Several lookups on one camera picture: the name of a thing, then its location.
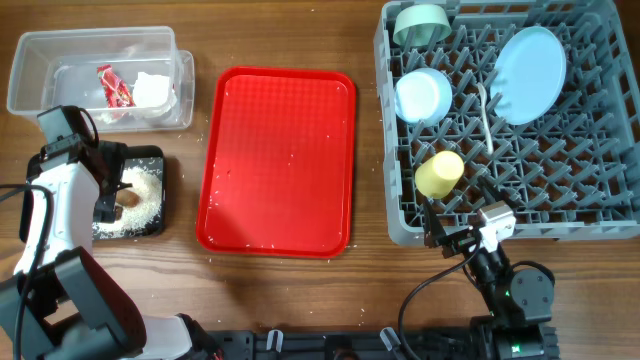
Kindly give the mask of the yellow plastic cup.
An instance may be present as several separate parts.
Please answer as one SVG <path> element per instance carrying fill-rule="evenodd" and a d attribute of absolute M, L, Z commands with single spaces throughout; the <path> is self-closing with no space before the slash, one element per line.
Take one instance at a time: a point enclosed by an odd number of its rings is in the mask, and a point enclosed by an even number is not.
<path fill-rule="evenodd" d="M 442 199 L 454 189 L 463 173 L 462 158 L 452 151 L 441 151 L 416 170 L 415 185 L 423 196 Z"/>

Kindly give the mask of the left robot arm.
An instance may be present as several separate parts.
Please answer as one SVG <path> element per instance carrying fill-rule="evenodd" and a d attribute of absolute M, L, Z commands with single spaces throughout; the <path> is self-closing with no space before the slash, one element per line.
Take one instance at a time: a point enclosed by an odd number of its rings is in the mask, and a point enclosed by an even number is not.
<path fill-rule="evenodd" d="M 92 225 L 115 219 L 128 148 L 100 140 L 89 113 L 57 106 L 37 117 L 47 143 L 3 200 L 27 203 L 27 240 L 1 284 L 1 327 L 16 359 L 187 359 L 216 344 L 184 314 L 144 317 L 93 258 Z"/>

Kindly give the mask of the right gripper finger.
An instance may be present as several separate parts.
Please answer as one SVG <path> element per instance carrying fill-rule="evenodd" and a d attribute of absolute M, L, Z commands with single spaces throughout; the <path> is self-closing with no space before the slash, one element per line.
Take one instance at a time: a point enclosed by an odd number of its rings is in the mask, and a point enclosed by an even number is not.
<path fill-rule="evenodd" d="M 515 209 L 515 203 L 510 199 L 509 194 L 505 190 L 499 190 L 485 177 L 479 177 L 477 183 L 486 206 L 504 202 L 512 210 Z"/>
<path fill-rule="evenodd" d="M 437 248 L 442 245 L 447 233 L 428 199 L 424 200 L 423 207 L 425 212 L 424 244 L 429 248 Z"/>

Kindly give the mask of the red snack wrapper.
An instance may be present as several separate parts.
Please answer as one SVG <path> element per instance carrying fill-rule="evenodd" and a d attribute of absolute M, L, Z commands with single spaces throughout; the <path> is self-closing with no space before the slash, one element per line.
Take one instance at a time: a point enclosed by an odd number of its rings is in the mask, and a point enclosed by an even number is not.
<path fill-rule="evenodd" d="M 135 102 L 128 85 L 114 73 L 111 65 L 97 68 L 99 82 L 102 85 L 108 108 L 134 107 Z"/>

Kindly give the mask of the small light blue bowl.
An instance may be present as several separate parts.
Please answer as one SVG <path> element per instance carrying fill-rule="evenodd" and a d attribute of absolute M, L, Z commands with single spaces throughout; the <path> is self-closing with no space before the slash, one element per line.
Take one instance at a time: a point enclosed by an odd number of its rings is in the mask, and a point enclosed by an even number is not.
<path fill-rule="evenodd" d="M 414 70 L 395 85 L 396 115 L 408 124 L 423 121 L 433 126 L 445 118 L 453 102 L 453 90 L 444 73 L 432 68 Z"/>

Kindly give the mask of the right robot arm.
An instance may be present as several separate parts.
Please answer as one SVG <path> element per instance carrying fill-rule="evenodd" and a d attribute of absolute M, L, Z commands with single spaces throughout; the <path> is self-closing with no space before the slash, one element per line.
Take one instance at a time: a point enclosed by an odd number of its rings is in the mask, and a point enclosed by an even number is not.
<path fill-rule="evenodd" d="M 485 178 L 478 180 L 485 204 L 466 228 L 448 233 L 431 202 L 424 202 L 425 240 L 445 258 L 463 255 L 463 268 L 489 310 L 469 326 L 469 359 L 558 359 L 560 350 L 552 318 L 555 277 L 533 261 L 515 264 L 501 242 L 515 233 L 513 203 Z"/>

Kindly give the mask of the brown food chunk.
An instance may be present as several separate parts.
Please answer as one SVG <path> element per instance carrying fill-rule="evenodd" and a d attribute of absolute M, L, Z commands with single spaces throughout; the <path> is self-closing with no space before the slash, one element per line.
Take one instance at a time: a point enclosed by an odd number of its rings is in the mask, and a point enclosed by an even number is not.
<path fill-rule="evenodd" d="M 115 220 L 120 220 L 122 218 L 123 208 L 120 206 L 115 207 Z"/>

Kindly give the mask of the brown carrot-like food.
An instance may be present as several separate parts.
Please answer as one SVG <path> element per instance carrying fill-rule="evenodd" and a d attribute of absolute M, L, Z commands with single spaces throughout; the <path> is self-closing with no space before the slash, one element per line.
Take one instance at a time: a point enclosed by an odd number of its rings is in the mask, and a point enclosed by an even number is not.
<path fill-rule="evenodd" d="M 116 193 L 116 203 L 123 208 L 134 208 L 141 201 L 141 198 L 129 189 L 122 189 Z"/>

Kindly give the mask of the white rice pile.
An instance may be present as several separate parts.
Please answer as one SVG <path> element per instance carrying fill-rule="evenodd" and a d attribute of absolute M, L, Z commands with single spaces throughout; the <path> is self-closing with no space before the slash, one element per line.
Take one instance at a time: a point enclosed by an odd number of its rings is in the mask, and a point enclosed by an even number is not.
<path fill-rule="evenodd" d="M 134 166 L 124 170 L 126 188 L 135 192 L 140 203 L 134 208 L 123 208 L 122 218 L 114 223 L 94 223 L 93 235 L 96 240 L 131 238 L 153 234 L 161 228 L 163 202 L 162 176 L 159 170 L 146 166 Z"/>

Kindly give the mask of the mint green bowl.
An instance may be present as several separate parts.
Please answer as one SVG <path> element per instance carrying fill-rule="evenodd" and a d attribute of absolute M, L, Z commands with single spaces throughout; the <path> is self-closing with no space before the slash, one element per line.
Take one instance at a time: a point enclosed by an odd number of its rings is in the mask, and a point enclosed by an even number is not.
<path fill-rule="evenodd" d="M 393 41 L 400 46 L 425 46 L 432 39 L 441 41 L 451 33 L 451 25 L 443 7 L 418 4 L 407 7 L 397 15 Z"/>

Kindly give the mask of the large light blue plate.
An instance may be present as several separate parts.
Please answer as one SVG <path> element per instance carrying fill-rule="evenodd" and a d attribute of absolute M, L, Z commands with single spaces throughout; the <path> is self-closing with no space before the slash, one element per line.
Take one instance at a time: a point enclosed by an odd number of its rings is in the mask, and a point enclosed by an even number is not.
<path fill-rule="evenodd" d="M 542 26 L 515 34 L 494 65 L 490 96 L 496 115 L 509 125 L 524 125 L 546 114 L 564 86 L 567 59 L 560 40 Z"/>

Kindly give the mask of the white tissue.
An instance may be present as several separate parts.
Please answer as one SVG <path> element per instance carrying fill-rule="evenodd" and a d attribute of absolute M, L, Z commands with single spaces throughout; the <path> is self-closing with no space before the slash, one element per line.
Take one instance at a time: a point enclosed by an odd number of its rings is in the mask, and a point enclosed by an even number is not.
<path fill-rule="evenodd" d="M 133 100 L 142 118 L 154 118 L 169 112 L 176 105 L 177 96 L 169 76 L 139 72 Z"/>

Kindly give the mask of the white plastic spoon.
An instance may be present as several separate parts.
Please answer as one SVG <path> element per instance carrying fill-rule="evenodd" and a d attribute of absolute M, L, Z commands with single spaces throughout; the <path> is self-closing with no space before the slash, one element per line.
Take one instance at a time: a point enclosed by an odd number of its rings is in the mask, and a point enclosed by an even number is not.
<path fill-rule="evenodd" d="M 479 94 L 480 103 L 481 103 L 481 117 L 483 121 L 487 153 L 489 155 L 492 155 L 494 153 L 494 144 L 493 144 L 493 139 L 492 139 L 487 111 L 486 111 L 488 95 L 487 95 L 486 88 L 482 83 L 477 84 L 477 89 L 478 89 L 478 94 Z"/>

